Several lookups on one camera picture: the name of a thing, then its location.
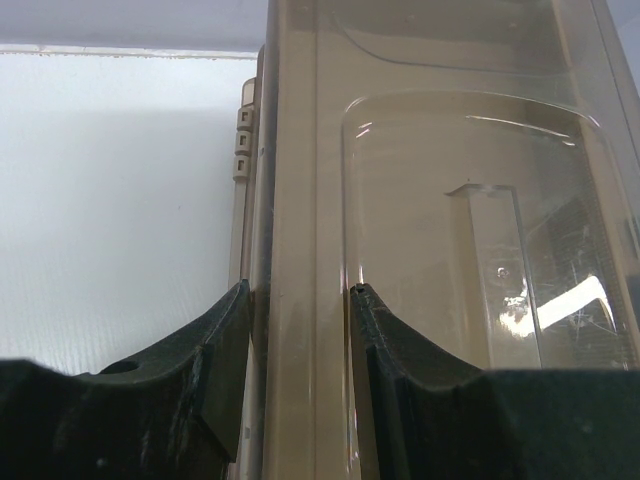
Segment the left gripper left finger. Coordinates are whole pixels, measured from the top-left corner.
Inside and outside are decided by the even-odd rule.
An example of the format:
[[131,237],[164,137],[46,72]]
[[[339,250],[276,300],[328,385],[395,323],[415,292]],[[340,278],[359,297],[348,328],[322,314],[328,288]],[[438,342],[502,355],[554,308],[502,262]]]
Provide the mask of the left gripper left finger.
[[5,479],[223,479],[236,460],[251,291],[96,374],[1,364]]

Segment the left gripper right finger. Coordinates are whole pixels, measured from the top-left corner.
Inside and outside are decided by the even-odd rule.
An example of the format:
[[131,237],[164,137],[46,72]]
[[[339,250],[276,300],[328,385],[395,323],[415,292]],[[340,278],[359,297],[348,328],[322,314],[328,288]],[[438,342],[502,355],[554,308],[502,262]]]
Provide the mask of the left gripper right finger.
[[411,328],[375,290],[350,291],[366,479],[635,479],[639,375],[482,370]]

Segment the beige tool box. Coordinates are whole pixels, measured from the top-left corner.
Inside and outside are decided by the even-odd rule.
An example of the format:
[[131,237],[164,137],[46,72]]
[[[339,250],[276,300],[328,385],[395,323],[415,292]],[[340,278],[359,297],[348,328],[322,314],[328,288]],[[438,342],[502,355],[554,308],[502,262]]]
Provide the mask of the beige tool box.
[[639,375],[639,102],[604,1],[272,1],[233,478],[366,479],[350,291],[482,370]]

